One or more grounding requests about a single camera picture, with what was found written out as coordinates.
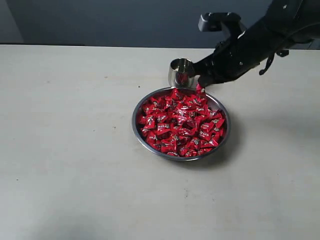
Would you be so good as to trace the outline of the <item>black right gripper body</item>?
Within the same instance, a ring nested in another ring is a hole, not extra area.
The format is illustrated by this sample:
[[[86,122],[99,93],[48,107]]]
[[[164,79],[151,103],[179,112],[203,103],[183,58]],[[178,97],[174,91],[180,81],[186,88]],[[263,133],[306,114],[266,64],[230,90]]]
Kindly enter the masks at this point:
[[[266,60],[258,74],[264,75],[275,58],[275,33],[257,22],[226,47],[216,49],[206,59],[212,61],[212,75],[220,83],[232,82]]]

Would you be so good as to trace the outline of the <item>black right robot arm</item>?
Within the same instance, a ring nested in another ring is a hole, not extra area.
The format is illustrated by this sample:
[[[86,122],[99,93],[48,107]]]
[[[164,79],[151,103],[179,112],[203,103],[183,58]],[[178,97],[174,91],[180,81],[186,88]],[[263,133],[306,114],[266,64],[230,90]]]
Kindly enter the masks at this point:
[[[264,75],[275,55],[286,57],[293,45],[319,39],[320,2],[274,0],[265,15],[249,28],[234,12],[209,12],[200,16],[198,28],[202,32],[222,31],[228,36],[212,54],[193,64],[198,84],[205,88],[235,81],[262,61],[266,64],[259,75]]]

